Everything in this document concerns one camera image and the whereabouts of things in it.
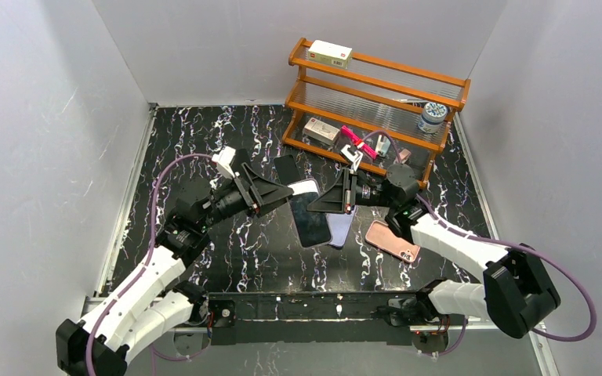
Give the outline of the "red-edged black phone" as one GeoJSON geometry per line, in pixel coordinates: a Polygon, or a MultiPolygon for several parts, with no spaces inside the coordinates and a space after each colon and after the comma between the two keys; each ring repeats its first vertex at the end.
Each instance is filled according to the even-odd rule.
{"type": "Polygon", "coordinates": [[[308,205],[319,197],[314,179],[304,179],[289,185],[293,196],[289,200],[299,242],[304,248],[327,244],[332,239],[327,216],[308,210],[308,205]]]}

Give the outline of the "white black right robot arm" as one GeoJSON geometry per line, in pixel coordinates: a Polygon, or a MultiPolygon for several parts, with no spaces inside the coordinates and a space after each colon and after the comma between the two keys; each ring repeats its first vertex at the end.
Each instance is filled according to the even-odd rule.
{"type": "Polygon", "coordinates": [[[417,310],[426,315],[480,317],[512,338],[522,338],[561,304],[537,255],[517,245],[496,244],[445,222],[419,196],[412,168],[393,164],[381,181],[343,168],[311,212],[348,214],[357,206],[386,207],[393,234],[433,251],[477,278],[475,283],[436,280],[418,291],[417,310]]]}

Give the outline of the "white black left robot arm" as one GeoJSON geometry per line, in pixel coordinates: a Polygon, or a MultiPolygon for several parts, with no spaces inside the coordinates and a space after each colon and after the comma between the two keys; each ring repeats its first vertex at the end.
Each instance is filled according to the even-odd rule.
{"type": "Polygon", "coordinates": [[[186,272],[209,244],[209,229],[241,212],[262,217],[285,204],[293,188],[252,170],[237,150],[226,146],[206,155],[223,177],[214,188],[206,178],[187,182],[164,222],[158,221],[158,195],[168,173],[186,154],[157,177],[150,203],[150,240],[141,263],[98,306],[79,321],[66,319],[56,329],[56,362],[68,375],[123,375],[134,358],[174,327],[198,317],[199,287],[173,281],[186,272]]]}

